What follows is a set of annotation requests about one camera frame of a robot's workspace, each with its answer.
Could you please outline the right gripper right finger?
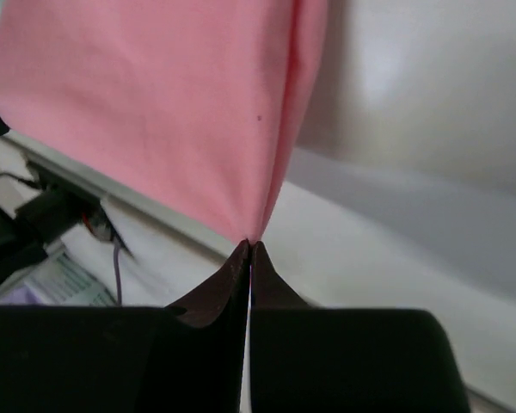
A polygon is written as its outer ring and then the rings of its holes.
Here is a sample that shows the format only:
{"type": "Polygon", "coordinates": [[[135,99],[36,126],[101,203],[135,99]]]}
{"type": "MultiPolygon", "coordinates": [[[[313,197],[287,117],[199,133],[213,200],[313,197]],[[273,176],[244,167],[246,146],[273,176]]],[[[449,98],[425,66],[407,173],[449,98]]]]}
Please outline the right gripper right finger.
{"type": "Polygon", "coordinates": [[[325,308],[253,248],[249,319],[254,412],[467,412],[438,319],[421,309],[325,308]]]}

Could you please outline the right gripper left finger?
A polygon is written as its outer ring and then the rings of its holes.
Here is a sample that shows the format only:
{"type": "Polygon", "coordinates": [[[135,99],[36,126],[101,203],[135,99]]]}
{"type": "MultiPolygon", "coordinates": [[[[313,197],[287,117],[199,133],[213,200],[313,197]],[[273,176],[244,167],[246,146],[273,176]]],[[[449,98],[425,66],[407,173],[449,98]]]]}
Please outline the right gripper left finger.
{"type": "Polygon", "coordinates": [[[165,307],[0,306],[0,412],[236,412],[248,242],[165,307]]]}

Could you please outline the light pink t shirt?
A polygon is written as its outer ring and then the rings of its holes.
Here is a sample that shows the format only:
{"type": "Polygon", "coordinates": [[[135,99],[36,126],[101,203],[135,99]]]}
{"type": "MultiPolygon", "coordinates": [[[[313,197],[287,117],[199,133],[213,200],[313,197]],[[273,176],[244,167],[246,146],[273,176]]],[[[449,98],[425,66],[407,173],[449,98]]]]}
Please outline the light pink t shirt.
{"type": "Polygon", "coordinates": [[[324,1],[7,1],[0,116],[232,242],[256,241],[327,15],[324,1]]]}

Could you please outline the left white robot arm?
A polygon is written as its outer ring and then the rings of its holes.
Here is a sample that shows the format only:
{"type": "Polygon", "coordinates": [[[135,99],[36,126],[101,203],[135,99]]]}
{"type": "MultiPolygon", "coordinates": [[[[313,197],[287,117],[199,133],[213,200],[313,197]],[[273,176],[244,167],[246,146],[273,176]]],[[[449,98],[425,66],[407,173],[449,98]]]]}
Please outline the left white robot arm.
{"type": "Polygon", "coordinates": [[[46,248],[99,206],[95,195],[62,176],[32,161],[27,166],[30,177],[0,172],[0,178],[38,192],[14,214],[0,207],[0,286],[13,273],[43,262],[46,248]]]}

